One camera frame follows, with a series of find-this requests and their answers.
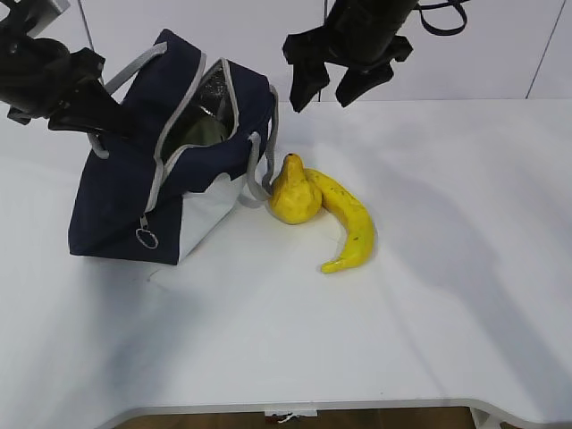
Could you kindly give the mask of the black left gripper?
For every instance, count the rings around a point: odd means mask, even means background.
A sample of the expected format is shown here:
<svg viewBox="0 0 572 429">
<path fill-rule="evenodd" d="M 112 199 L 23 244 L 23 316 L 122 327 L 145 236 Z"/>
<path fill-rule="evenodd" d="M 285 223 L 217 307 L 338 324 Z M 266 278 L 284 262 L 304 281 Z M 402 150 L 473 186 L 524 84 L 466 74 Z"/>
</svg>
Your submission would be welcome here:
<svg viewBox="0 0 572 429">
<path fill-rule="evenodd" d="M 9 105 L 9 119 L 27 125 L 45 118 L 51 130 L 122 138 L 135 132 L 135 119 L 100 82 L 105 59 L 90 48 L 72 52 L 39 36 L 70 8 L 68 1 L 1 5 L 1 101 Z"/>
</svg>

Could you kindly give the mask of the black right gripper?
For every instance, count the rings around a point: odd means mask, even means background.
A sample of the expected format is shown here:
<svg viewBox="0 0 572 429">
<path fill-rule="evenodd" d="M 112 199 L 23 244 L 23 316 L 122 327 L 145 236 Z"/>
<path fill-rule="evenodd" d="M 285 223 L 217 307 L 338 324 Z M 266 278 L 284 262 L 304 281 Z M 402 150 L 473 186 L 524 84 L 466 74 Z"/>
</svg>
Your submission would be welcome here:
<svg viewBox="0 0 572 429">
<path fill-rule="evenodd" d="M 322 26 L 286 37 L 282 51 L 293 66 L 293 110 L 301 112 L 329 85 L 328 63 L 348 69 L 335 92 L 342 107 L 390 81 L 394 72 L 389 62 L 401 63 L 413 51 L 398 31 L 416 5 L 405 0 L 336 1 Z"/>
</svg>

